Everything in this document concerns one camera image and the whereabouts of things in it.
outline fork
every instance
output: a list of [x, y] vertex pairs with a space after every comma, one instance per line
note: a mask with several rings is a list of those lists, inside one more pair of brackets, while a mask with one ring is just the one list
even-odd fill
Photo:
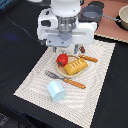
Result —
[[76, 87], [79, 87], [79, 88], [86, 88], [85, 85], [81, 84], [81, 83], [78, 83], [78, 82], [75, 82], [75, 81], [72, 81], [72, 80], [69, 80], [67, 78], [60, 78], [59, 76], [57, 76], [56, 74], [54, 74], [53, 72], [50, 72], [48, 70], [45, 71], [45, 74], [53, 79], [60, 79], [60, 80], [63, 80], [64, 82], [66, 83], [69, 83], [71, 85], [74, 85]]

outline bread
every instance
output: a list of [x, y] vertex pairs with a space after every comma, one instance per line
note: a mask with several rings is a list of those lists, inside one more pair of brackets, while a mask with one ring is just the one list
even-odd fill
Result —
[[66, 64], [64, 69], [68, 75], [71, 76], [87, 67], [88, 64], [85, 62], [85, 60], [83, 58], [79, 58], [71, 63]]

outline placemat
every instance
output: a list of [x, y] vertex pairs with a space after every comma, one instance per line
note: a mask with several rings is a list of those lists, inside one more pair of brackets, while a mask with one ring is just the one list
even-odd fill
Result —
[[55, 79], [44, 75], [44, 71], [48, 69], [59, 75], [55, 69], [55, 60], [62, 50], [67, 54], [73, 54], [74, 44], [71, 44], [68, 48], [57, 48], [56, 53], [53, 53], [52, 48], [49, 47], [14, 95], [49, 110], [83, 128], [89, 128], [114, 47], [114, 43], [98, 40], [94, 40], [90, 45], [84, 45], [84, 55], [95, 57], [98, 62], [94, 63], [86, 60], [88, 68], [84, 69], [80, 76], [72, 78], [72, 80], [85, 84], [86, 88], [80, 89], [57, 80], [66, 92], [65, 98], [57, 103], [52, 102], [47, 91], [47, 85]]

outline black table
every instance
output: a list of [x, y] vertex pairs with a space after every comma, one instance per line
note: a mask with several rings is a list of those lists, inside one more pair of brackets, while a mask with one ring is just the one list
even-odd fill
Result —
[[[17, 0], [10, 4], [4, 13], [37, 39], [37, 19], [43, 8], [25, 0]], [[91, 128], [127, 128], [128, 44], [97, 36], [95, 39], [116, 43], [116, 46]], [[32, 120], [39, 120], [55, 128], [80, 128], [54, 113], [13, 95], [46, 50], [46, 46], [32, 40], [23, 30], [0, 14], [0, 104], [4, 105], [3, 108], [8, 107], [19, 112], [19, 115], [25, 113]]]

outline white robot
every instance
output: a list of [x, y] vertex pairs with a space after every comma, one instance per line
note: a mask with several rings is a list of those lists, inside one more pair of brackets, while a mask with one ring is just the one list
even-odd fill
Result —
[[[43, 3], [43, 0], [29, 1]], [[56, 47], [69, 47], [74, 43], [74, 54], [77, 54], [79, 44], [93, 42], [97, 23], [79, 22], [81, 2], [82, 0], [51, 0], [50, 8], [41, 11], [38, 18], [38, 39], [46, 40], [46, 45], [53, 47], [53, 52], [56, 52]]]

